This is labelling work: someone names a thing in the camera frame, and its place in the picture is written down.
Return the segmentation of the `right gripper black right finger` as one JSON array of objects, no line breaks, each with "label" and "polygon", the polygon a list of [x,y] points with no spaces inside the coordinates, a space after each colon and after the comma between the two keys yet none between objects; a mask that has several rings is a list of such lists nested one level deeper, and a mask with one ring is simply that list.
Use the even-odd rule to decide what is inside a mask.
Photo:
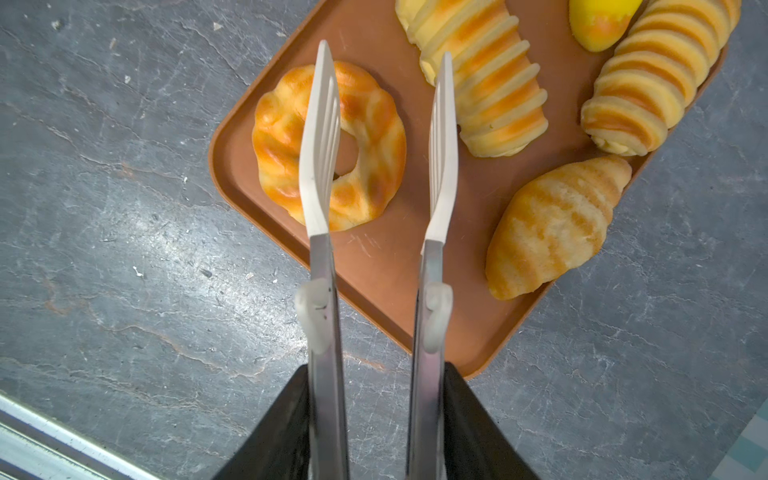
[{"label": "right gripper black right finger", "polygon": [[443,408],[449,479],[539,479],[450,362],[444,364]]}]

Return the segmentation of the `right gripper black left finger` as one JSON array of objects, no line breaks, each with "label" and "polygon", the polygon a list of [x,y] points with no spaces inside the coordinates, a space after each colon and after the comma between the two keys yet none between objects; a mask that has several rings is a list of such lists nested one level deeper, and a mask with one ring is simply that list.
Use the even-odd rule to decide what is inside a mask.
[{"label": "right gripper black left finger", "polygon": [[306,479],[310,466],[308,367],[300,366],[217,479]]}]

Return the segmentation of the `long striped fake baguette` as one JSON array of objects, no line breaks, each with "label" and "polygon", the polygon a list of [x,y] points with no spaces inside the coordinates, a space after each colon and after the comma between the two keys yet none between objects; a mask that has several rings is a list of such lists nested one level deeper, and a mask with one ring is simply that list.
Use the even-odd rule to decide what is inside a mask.
[{"label": "long striped fake baguette", "polygon": [[560,166],[520,188],[487,250],[492,296],[533,292],[594,257],[631,177],[631,165],[609,155]]}]

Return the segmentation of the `white steel kitchen tongs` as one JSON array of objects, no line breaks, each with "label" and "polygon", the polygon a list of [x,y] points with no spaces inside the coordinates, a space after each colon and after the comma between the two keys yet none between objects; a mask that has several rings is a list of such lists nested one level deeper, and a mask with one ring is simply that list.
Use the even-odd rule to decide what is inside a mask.
[{"label": "white steel kitchen tongs", "polygon": [[[340,95],[331,50],[318,47],[299,156],[299,190],[310,241],[309,282],[295,294],[309,347],[309,441],[315,479],[349,476],[340,320],[329,231],[340,138]],[[444,476],[444,349],[453,290],[443,282],[443,250],[458,188],[452,56],[442,57],[429,133],[430,222],[422,247],[409,403],[406,476]]]}]

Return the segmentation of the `round orange fake bun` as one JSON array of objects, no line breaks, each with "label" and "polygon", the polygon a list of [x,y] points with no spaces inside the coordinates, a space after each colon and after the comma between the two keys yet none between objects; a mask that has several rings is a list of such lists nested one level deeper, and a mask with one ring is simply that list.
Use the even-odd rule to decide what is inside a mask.
[{"label": "round orange fake bun", "polygon": [[[358,146],[355,167],[332,184],[329,223],[344,231],[378,218],[400,188],[407,145],[393,97],[363,68],[336,61],[341,129]],[[310,91],[312,64],[288,71],[255,109],[252,145],[264,193],[299,223],[298,158]]]}]

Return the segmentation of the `yellow fake croissant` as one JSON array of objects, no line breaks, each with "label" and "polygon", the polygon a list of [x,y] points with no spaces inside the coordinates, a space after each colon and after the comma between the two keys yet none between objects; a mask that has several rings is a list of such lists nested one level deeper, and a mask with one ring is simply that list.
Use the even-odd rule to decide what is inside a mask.
[{"label": "yellow fake croissant", "polygon": [[641,4],[642,0],[570,0],[572,34],[585,50],[605,51],[624,35]]}]

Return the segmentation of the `yellow fake bread roll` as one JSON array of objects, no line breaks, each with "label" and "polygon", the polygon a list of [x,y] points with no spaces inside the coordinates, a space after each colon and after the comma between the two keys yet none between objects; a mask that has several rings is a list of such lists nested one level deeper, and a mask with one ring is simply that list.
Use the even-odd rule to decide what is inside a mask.
[{"label": "yellow fake bread roll", "polygon": [[740,1],[649,2],[603,65],[581,127],[603,151],[644,156],[683,118],[741,16]]}]

